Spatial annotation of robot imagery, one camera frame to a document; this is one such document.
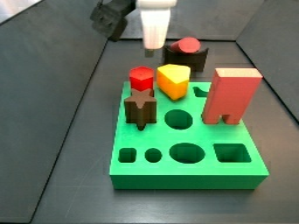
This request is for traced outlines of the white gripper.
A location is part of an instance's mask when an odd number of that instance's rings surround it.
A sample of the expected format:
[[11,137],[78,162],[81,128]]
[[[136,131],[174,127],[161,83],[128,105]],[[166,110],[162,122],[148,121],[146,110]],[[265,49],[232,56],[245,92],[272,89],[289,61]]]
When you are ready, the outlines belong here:
[[140,10],[144,56],[152,58],[154,50],[164,46],[168,24],[170,19],[170,8],[177,0],[136,0],[136,7]]

